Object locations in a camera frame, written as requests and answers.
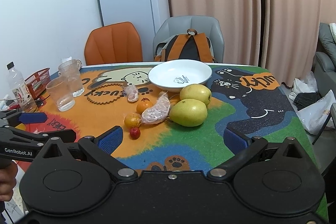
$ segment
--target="orange basket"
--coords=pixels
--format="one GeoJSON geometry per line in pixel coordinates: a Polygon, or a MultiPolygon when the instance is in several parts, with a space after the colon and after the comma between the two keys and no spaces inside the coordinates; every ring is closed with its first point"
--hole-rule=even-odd
{"type": "Polygon", "coordinates": [[[26,79],[27,88],[34,100],[40,97],[45,91],[46,85],[50,82],[49,70],[50,68],[46,68],[37,71],[26,79]]]}

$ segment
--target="screw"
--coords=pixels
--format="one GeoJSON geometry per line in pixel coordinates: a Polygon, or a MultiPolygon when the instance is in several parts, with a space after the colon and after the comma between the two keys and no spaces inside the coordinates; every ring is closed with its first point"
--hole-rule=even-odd
{"type": "Polygon", "coordinates": [[[122,168],[118,171],[118,175],[122,177],[130,177],[134,174],[134,170],[131,168],[122,168]]]}
{"type": "Polygon", "coordinates": [[[222,168],[215,168],[210,170],[210,174],[214,177],[224,177],[226,175],[226,170],[222,168]]]}
{"type": "Polygon", "coordinates": [[[168,175],[169,179],[177,179],[177,175],[168,175]]]}

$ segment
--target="finger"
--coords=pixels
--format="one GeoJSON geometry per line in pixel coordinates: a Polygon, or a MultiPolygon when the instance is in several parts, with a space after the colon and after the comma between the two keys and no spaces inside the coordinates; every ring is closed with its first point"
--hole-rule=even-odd
{"type": "Polygon", "coordinates": [[[11,182],[0,182],[0,195],[6,195],[12,191],[16,185],[16,179],[11,182]]]}
{"type": "Polygon", "coordinates": [[[0,182],[10,182],[17,174],[17,165],[14,161],[5,169],[0,169],[0,182]]]}
{"type": "Polygon", "coordinates": [[[0,195],[0,201],[10,201],[13,197],[13,190],[11,190],[8,194],[6,195],[0,195]]]}

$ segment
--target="pear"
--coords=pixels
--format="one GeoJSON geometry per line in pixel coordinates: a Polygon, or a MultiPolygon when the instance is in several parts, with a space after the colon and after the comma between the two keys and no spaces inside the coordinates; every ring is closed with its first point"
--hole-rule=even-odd
{"type": "Polygon", "coordinates": [[[195,99],[184,99],[172,107],[169,119],[185,127],[199,126],[208,116],[207,106],[195,99]]]}
{"type": "Polygon", "coordinates": [[[182,88],[180,92],[180,99],[195,99],[205,103],[205,105],[208,106],[211,101],[211,91],[204,85],[187,85],[182,88]]]}

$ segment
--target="glass cup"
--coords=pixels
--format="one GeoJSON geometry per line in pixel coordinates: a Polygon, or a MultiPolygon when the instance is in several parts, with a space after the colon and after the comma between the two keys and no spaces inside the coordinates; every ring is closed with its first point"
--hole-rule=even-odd
{"type": "Polygon", "coordinates": [[[58,71],[61,76],[67,78],[73,97],[78,97],[83,94],[84,87],[82,84],[81,74],[78,69],[77,60],[72,59],[62,63],[59,65],[58,71]]]}
{"type": "Polygon", "coordinates": [[[51,80],[46,89],[59,111],[67,111],[74,106],[75,100],[65,77],[60,76],[51,80]]]}

